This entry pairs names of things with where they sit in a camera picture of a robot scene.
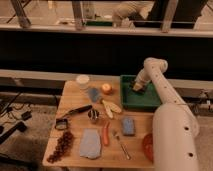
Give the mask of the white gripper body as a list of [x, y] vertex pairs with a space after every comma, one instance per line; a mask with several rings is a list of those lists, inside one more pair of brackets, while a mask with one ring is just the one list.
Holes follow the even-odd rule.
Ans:
[[139, 86], [145, 86], [149, 82], [149, 76], [147, 75], [146, 71], [142, 69], [135, 79], [135, 84]]

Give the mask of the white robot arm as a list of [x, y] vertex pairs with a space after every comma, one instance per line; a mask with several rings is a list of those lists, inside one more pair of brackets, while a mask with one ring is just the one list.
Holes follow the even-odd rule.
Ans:
[[161, 100], [152, 124], [154, 170], [199, 171], [195, 138], [200, 127], [189, 106], [163, 75], [167, 69], [166, 60], [146, 58], [133, 85], [139, 91], [152, 82]]

